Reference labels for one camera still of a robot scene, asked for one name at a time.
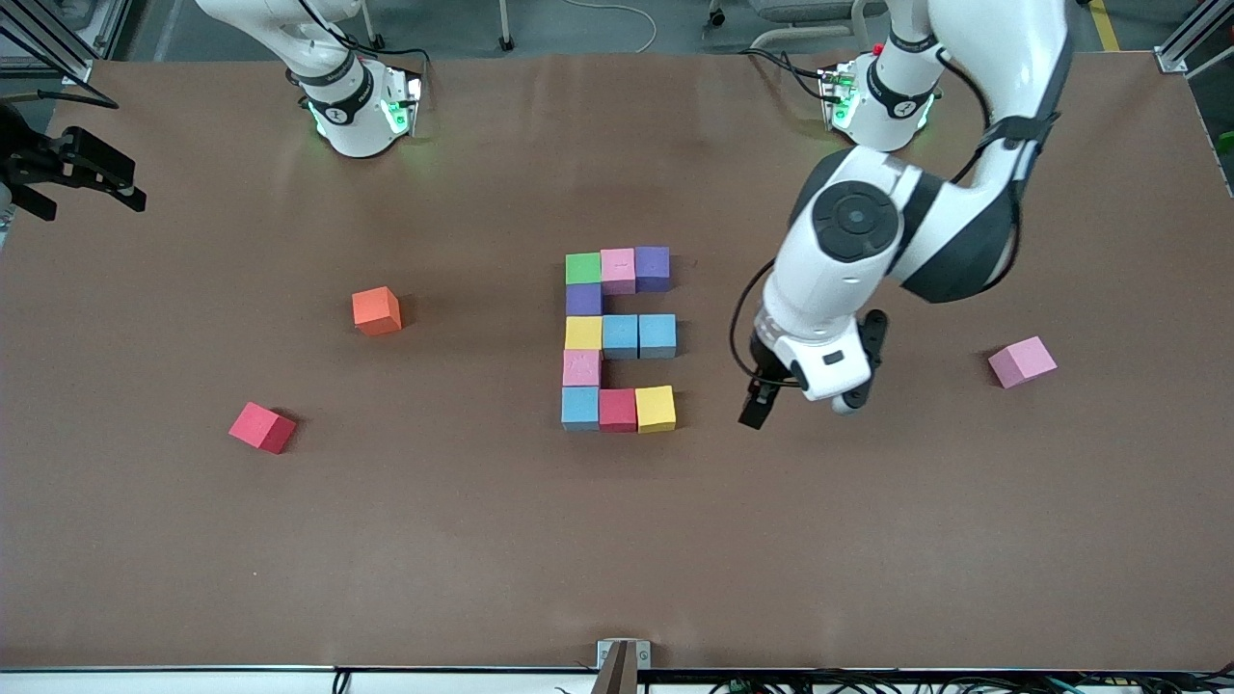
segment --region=brown table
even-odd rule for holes
[[[744,57],[442,63],[333,154],[280,64],[102,64],[64,104],[149,210],[56,190],[0,254],[4,664],[1212,668],[1234,651],[1232,206],[1181,77],[1079,56],[996,291],[895,286],[871,405],[735,424],[724,331],[843,146]],[[979,136],[955,80],[906,157]],[[681,429],[557,425],[568,252],[668,243]],[[349,295],[413,322],[360,336]],[[982,356],[1060,368],[1001,390]],[[247,400],[301,420],[274,457]]]

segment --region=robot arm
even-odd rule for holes
[[[942,0],[927,19],[991,105],[974,183],[865,146],[819,162],[763,290],[743,424],[761,426],[789,375],[837,411],[864,404],[886,317],[871,311],[859,325],[856,312],[885,275],[927,301],[954,301],[988,289],[1014,262],[1019,199],[1070,67],[1062,0]]]
[[[312,1],[313,14],[308,2]],[[341,154],[371,157],[411,132],[421,80],[363,58],[339,42],[333,22],[354,17],[360,0],[197,0],[211,17],[234,26],[288,65],[304,89],[317,132]]]

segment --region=block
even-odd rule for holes
[[[563,351],[561,385],[591,385],[600,388],[600,351]]]
[[[352,294],[352,317],[355,327],[370,337],[402,330],[399,298],[389,286]]]
[[[606,359],[638,358],[638,316],[634,314],[603,316]]]
[[[643,314],[638,316],[638,358],[671,359],[677,356],[677,316]]]
[[[227,433],[254,448],[281,453],[295,430],[296,422],[257,403],[249,403],[241,410],[239,417]]]
[[[600,253],[570,253],[565,257],[566,284],[600,284]]]
[[[1040,337],[1029,337],[1003,347],[990,357],[990,366],[1003,388],[1019,385],[1058,368]]]
[[[566,431],[600,431],[600,389],[561,389],[561,429]]]
[[[671,286],[669,247],[639,246],[634,248],[636,291],[668,291]]]
[[[638,431],[638,408],[633,388],[600,391],[600,431],[612,433]]]
[[[673,406],[673,387],[634,389],[638,410],[638,432],[673,431],[677,427],[677,411]]]
[[[600,252],[600,285],[605,294],[633,294],[634,249],[607,248]]]
[[[566,284],[565,315],[598,316],[605,312],[605,299],[600,284]]]
[[[565,316],[565,348],[603,349],[603,325],[600,316]]]

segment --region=red cube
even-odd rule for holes
[[[600,431],[633,433],[638,431],[634,389],[600,390]]]
[[[281,453],[295,430],[296,422],[278,412],[271,412],[257,403],[249,403],[244,405],[236,424],[227,433],[254,448]]]

